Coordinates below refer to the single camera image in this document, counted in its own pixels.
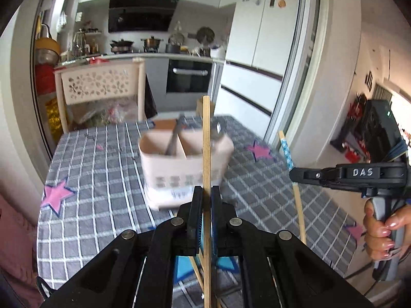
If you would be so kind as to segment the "person's right hand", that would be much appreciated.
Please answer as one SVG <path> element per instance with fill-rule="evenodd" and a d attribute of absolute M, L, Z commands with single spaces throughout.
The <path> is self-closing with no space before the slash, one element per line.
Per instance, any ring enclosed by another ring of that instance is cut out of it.
<path fill-rule="evenodd" d="M 363 225 L 366 229 L 365 243 L 366 252 L 374 261 L 390 260 L 393 258 L 391 249 L 394 241 L 389 237 L 392 231 L 404 229 L 403 245 L 397 254 L 401 258 L 410 247 L 410 205 L 406 204 L 393 213 L 385 222 L 378 221 L 374 217 L 374 208 L 370 199 L 364 205 Z"/>

